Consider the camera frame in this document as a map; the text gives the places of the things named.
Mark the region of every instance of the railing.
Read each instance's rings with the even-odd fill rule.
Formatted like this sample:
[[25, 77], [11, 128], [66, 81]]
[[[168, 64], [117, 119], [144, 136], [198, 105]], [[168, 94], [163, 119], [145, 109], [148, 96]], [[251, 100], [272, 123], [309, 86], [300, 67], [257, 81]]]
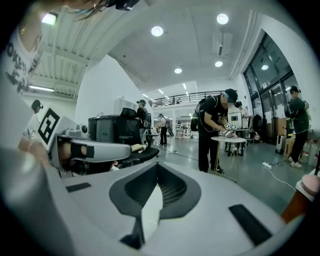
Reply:
[[220, 95], [223, 91], [221, 90], [214, 90], [214, 91], [204, 91], [204, 92], [195, 92], [189, 94], [180, 94], [170, 96], [168, 98], [158, 98], [155, 99], [151, 104], [151, 107], [162, 107], [162, 106], [169, 106], [169, 105], [177, 105], [177, 104], [185, 104], [185, 103], [198, 103], [203, 98], [208, 96], [215, 96]]

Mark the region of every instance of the gray floor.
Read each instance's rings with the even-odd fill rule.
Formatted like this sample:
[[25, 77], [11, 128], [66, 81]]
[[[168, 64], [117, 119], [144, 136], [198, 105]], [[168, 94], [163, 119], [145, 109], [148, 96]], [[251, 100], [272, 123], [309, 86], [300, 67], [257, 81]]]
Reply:
[[[175, 163], [198, 170], [198, 140], [196, 139], [171, 139], [167, 147], [155, 146], [160, 149], [159, 158], [153, 161]], [[177, 151], [179, 156], [171, 153]], [[237, 184], [250, 194], [267, 204], [278, 214], [281, 214], [291, 200], [294, 191], [288, 185], [273, 178], [262, 163], [281, 163], [283, 166], [273, 165], [272, 173], [278, 179], [287, 182], [292, 187], [296, 186], [303, 175], [312, 171], [311, 166], [304, 165], [302, 169], [292, 168], [282, 155], [275, 153], [275, 146], [265, 143], [252, 143], [244, 151], [244, 156], [239, 156], [233, 161], [224, 152], [224, 145], [220, 145], [219, 159], [221, 168], [230, 177], [236, 176], [238, 170]]]

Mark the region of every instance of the ceiling light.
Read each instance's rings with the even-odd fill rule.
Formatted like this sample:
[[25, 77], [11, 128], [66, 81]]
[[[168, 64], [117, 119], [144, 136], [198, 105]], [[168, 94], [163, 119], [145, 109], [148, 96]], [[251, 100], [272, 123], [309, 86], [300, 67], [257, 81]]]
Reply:
[[174, 73], [176, 74], [180, 74], [182, 72], [182, 69], [181, 68], [177, 68], [174, 70]]
[[221, 67], [223, 65], [223, 62], [222, 61], [217, 61], [215, 64], [214, 64], [217, 68]]
[[54, 89], [50, 89], [50, 88], [43, 88], [43, 87], [38, 87], [38, 86], [34, 86], [34, 85], [30, 85], [31, 89], [35, 89], [35, 90], [42, 90], [42, 91], [47, 91], [47, 92], [54, 92]]
[[162, 29], [162, 27], [160, 26], [155, 26], [151, 29], [151, 33], [152, 35], [154, 35], [155, 37], [160, 37], [163, 35], [164, 30]]
[[49, 12], [46, 15], [44, 15], [43, 19], [42, 19], [42, 23], [46, 23], [49, 25], [54, 25], [57, 21], [57, 17], [58, 15], [54, 12]]
[[225, 25], [228, 23], [229, 17], [226, 14], [221, 13], [216, 17], [216, 20], [218, 21], [219, 24]]

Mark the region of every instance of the plastic bottle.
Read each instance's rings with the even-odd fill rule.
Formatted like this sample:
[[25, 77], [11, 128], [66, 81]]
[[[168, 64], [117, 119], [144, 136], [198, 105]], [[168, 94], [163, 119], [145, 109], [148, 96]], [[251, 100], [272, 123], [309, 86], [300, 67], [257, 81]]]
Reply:
[[317, 160], [318, 160], [318, 154], [319, 154], [320, 146], [318, 144], [318, 140], [314, 140], [314, 144], [310, 147], [310, 154], [309, 154], [309, 160], [308, 165], [316, 166]]
[[302, 150], [300, 162], [307, 163], [309, 160], [309, 152], [310, 152], [310, 140], [307, 139]]

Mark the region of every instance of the shoe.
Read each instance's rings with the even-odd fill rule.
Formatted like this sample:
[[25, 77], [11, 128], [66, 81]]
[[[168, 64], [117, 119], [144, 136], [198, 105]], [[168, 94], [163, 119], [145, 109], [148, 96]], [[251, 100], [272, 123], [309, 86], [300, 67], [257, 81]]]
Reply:
[[301, 167], [302, 167], [302, 165], [301, 165], [299, 162], [292, 162], [292, 163], [290, 164], [290, 166], [291, 166], [291, 167], [294, 167], [294, 168], [301, 168]]
[[219, 168], [219, 169], [216, 170], [216, 172], [217, 172], [218, 174], [224, 174], [224, 173], [225, 173], [225, 170]]

